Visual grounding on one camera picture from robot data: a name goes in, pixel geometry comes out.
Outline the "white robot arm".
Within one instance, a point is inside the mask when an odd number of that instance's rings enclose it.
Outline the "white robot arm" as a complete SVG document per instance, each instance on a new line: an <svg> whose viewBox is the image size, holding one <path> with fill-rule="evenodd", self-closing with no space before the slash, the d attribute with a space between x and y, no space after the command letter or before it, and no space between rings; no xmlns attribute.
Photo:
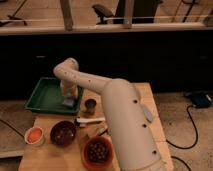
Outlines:
<svg viewBox="0 0 213 171"><path fill-rule="evenodd" d="M80 72L77 61L68 58L56 65L54 75L68 84L74 83L101 96L109 134L121 171L167 171L137 88L121 78L107 78Z"/></svg>

